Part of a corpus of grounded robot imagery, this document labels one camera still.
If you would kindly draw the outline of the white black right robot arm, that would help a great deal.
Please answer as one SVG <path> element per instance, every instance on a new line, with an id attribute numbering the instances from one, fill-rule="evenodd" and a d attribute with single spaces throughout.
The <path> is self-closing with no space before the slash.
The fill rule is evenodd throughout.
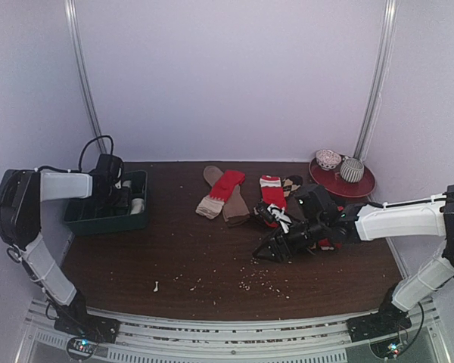
<path id="1" fill-rule="evenodd" d="M 336 247 L 379 238 L 437 236 L 445 240 L 438 255 L 387 292 L 373 317 L 373 328 L 390 333 L 402 315 L 454 278 L 454 185 L 442 194 L 400 203 L 352 203 L 343 208 L 322 185 L 303 186 L 295 194 L 303 218 L 296 219 L 274 204 L 257 207 L 277 228 L 265 236 L 253 257 L 283 262 L 301 250 L 310 250 L 327 239 Z"/>

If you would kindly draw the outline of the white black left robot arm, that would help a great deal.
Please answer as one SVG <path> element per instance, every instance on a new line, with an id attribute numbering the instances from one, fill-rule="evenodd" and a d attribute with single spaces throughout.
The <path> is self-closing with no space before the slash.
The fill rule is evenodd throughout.
<path id="1" fill-rule="evenodd" d="M 46 246 L 42 205 L 66 200 L 64 221 L 76 236 L 121 231 L 132 201 L 123 182 L 122 166 L 97 166 L 91 172 L 9 169 L 0 184 L 0 238 L 30 280 L 65 312 L 64 323 L 78 336 L 89 334 L 94 321 L 86 314 L 86 298 Z"/>

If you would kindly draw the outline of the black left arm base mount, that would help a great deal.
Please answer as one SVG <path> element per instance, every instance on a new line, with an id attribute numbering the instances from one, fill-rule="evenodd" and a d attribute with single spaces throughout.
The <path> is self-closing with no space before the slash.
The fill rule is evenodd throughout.
<path id="1" fill-rule="evenodd" d="M 115 343 L 120 322 L 97 315 L 86 314 L 84 318 L 74 318 L 60 313 L 55 319 L 54 329 L 94 343 Z"/>

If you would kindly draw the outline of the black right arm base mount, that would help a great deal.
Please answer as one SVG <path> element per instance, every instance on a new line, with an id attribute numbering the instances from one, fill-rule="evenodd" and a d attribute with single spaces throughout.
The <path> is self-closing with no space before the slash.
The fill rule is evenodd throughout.
<path id="1" fill-rule="evenodd" d="M 397 333 L 400 327 L 408 329 L 412 322 L 406 312 L 379 311 L 347 320 L 347 329 L 353 343 Z"/>

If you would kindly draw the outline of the cream brown striped sock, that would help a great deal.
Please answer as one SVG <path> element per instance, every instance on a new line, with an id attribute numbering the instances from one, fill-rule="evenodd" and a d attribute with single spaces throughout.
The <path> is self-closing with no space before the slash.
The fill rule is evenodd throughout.
<path id="1" fill-rule="evenodd" d="M 145 200 L 142 198 L 135 198 L 131 201 L 130 215 L 136 215 L 145 211 Z"/>

